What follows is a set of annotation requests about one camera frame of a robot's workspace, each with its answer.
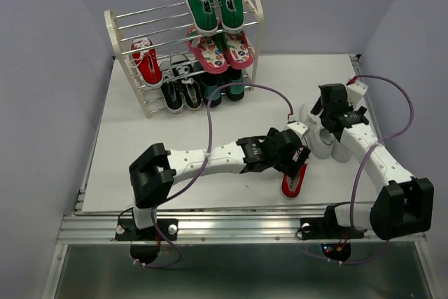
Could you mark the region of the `red canvas sneaker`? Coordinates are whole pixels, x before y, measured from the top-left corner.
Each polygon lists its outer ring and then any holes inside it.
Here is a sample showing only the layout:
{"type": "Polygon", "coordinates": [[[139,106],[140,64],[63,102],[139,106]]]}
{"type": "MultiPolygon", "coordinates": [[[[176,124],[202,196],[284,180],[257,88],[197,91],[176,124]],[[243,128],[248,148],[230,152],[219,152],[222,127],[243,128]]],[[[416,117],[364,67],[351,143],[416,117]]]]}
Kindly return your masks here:
{"type": "Polygon", "coordinates": [[[138,52],[131,54],[131,67],[139,71],[148,87],[158,88],[162,85],[162,73],[152,45],[153,42],[147,36],[132,40],[131,50],[138,52]]]}
{"type": "Polygon", "coordinates": [[[281,183],[281,193],[284,197],[292,200],[295,199],[301,191],[303,181],[305,179],[305,174],[307,171],[309,160],[306,159],[303,166],[300,168],[297,176],[293,179],[289,176],[284,175],[281,183]]]}

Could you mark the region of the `black canvas sneaker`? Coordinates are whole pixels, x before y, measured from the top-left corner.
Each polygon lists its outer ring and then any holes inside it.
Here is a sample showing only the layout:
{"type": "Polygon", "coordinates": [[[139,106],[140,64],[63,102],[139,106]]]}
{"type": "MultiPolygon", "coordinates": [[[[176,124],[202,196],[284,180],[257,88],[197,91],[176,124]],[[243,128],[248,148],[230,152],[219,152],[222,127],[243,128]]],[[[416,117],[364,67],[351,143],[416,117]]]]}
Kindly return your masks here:
{"type": "Polygon", "coordinates": [[[174,69],[187,107],[198,110],[202,105],[202,97],[200,85],[193,76],[193,68],[190,65],[183,65],[174,69]]]}
{"type": "Polygon", "coordinates": [[[183,108],[181,97],[181,86],[177,77],[177,72],[173,68],[174,57],[161,63],[162,85],[160,87],[167,109],[172,113],[178,113],[183,108]]]}

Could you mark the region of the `white sneaker under arm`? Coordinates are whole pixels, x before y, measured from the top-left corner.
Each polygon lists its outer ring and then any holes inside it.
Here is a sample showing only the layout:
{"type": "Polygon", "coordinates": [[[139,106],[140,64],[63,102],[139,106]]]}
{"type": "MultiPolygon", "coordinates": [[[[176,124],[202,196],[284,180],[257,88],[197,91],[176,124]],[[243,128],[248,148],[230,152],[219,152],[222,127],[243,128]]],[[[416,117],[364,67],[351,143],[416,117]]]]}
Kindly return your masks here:
{"type": "Polygon", "coordinates": [[[331,156],[338,162],[346,163],[352,158],[351,151],[340,141],[335,140],[331,156]]]}

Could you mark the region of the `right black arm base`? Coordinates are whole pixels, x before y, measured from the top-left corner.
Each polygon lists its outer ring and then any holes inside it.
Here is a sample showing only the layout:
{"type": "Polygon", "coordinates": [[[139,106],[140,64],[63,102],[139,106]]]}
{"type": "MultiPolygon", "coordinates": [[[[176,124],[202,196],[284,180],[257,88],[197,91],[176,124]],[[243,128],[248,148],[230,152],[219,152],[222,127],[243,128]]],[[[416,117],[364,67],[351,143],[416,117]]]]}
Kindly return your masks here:
{"type": "Polygon", "coordinates": [[[321,217],[307,217],[300,219],[300,227],[295,236],[301,241],[337,239],[337,243],[322,243],[323,256],[330,262],[346,263],[351,256],[350,239],[364,238],[363,231],[357,231],[352,227],[340,226],[337,222],[335,210],[348,202],[331,204],[326,207],[321,217]]]}

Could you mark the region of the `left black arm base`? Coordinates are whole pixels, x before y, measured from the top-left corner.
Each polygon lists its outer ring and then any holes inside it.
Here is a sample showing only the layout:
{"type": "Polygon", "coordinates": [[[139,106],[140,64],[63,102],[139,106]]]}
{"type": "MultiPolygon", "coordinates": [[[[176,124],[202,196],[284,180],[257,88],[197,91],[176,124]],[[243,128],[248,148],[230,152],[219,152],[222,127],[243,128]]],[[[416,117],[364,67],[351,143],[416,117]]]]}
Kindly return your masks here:
{"type": "Polygon", "coordinates": [[[174,243],[178,237],[179,221],[175,218],[157,219],[151,212],[149,226],[138,228],[134,208],[128,208],[118,215],[114,241],[129,243],[132,263],[144,269],[161,270],[172,267],[182,259],[179,247],[174,243]],[[162,244],[172,248],[176,257],[162,261],[162,244]]]}

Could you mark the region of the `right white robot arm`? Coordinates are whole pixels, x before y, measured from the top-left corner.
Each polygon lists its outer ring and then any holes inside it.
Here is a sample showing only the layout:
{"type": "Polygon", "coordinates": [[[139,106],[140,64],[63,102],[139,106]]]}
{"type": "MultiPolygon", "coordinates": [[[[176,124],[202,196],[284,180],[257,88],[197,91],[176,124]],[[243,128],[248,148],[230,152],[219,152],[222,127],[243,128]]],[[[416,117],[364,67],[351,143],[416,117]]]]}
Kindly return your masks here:
{"type": "Polygon", "coordinates": [[[338,236],[346,228],[371,230],[384,241],[425,232],[431,228],[433,184],[399,164],[376,137],[366,108],[355,109],[350,103],[349,95],[361,87],[359,82],[322,85],[311,112],[357,159],[378,196],[371,205],[347,202],[327,206],[322,228],[330,236],[338,236]]]}

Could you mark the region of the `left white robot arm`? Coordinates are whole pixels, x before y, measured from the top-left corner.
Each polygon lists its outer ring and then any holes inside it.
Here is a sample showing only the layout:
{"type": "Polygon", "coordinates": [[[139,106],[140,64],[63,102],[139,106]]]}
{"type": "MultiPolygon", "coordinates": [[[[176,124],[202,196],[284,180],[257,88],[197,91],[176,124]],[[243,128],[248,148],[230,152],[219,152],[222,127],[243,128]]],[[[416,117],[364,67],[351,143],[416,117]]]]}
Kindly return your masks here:
{"type": "Polygon", "coordinates": [[[244,174],[274,168],[294,179],[310,153],[302,145],[309,128],[301,122],[265,136],[244,137],[211,149],[167,150],[162,143],[148,147],[130,166],[134,192],[132,231],[142,239],[155,233],[154,209],[169,199],[171,187],[212,174],[244,174]]]}

